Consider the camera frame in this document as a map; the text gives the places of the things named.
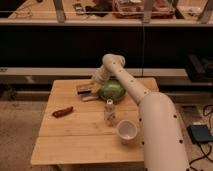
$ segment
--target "green bowl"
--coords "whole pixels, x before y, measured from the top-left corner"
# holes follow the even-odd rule
[[[112,99],[114,102],[122,100],[126,90],[116,79],[108,80],[98,91],[98,95],[105,101]]]

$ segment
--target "toy sausage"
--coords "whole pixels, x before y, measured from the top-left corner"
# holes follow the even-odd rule
[[[52,113],[52,115],[56,118],[68,115],[69,113],[73,112],[73,106],[68,107],[66,109],[57,110]]]

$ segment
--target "small bottle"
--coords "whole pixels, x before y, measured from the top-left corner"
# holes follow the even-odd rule
[[[108,126],[112,126],[114,124],[114,119],[115,119],[115,105],[113,104],[112,99],[108,99],[104,110],[104,120]]]

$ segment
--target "white cup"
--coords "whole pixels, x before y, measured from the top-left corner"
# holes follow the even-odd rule
[[[122,120],[117,125],[117,134],[122,144],[132,143],[137,136],[138,130],[136,125],[130,120]]]

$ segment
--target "floor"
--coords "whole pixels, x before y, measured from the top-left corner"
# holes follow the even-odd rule
[[[11,100],[3,94],[0,100],[0,171],[53,171],[49,166],[31,166],[30,158],[38,135],[43,111],[47,104],[46,98],[36,98],[33,96],[19,97]],[[181,120],[181,124],[186,124],[186,120]],[[201,156],[200,150],[192,145],[186,130],[182,130],[187,142],[187,152],[189,160]],[[213,164],[204,159],[194,164],[204,171],[212,171]],[[85,165],[69,166],[64,170],[78,171],[139,171],[143,170],[139,164],[130,165]]]

